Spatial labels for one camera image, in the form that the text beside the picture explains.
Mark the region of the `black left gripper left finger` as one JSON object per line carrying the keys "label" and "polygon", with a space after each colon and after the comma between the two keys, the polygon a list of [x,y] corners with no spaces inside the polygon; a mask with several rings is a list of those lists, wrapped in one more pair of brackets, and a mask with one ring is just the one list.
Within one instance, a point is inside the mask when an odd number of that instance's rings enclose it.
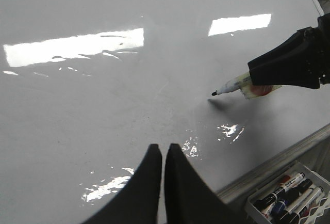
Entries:
{"label": "black left gripper left finger", "polygon": [[151,144],[124,188],[84,223],[157,223],[161,172],[159,146]]}

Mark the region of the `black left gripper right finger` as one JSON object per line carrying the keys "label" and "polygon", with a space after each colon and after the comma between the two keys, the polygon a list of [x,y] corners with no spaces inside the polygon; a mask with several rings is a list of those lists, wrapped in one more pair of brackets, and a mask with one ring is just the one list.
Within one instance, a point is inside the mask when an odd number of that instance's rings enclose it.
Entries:
{"label": "black left gripper right finger", "polygon": [[176,143],[166,157],[164,197],[167,223],[246,223],[204,183]]}

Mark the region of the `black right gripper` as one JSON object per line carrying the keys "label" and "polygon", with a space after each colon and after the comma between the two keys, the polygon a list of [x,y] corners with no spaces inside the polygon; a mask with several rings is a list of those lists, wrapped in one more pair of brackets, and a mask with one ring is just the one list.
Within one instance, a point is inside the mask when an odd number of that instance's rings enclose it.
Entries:
{"label": "black right gripper", "polygon": [[329,13],[317,28],[298,30],[271,51],[248,62],[252,84],[318,89],[329,84]]}

